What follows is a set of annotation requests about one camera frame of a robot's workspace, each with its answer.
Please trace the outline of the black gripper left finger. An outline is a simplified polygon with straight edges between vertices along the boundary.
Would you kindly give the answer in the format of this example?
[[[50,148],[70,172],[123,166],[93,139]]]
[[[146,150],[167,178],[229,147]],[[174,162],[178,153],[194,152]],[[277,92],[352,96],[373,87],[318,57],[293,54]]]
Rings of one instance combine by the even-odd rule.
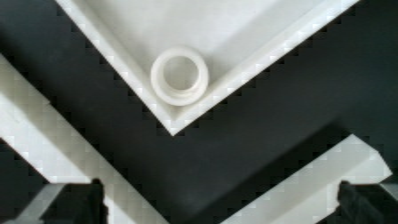
[[[7,224],[109,224],[102,181],[48,184]]]

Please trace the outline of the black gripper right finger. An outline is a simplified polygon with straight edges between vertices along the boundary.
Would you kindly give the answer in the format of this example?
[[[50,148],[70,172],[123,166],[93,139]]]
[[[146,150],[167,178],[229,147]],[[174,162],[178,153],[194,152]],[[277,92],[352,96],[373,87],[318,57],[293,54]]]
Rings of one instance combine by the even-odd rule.
[[[381,183],[340,183],[333,224],[398,224],[398,177]]]

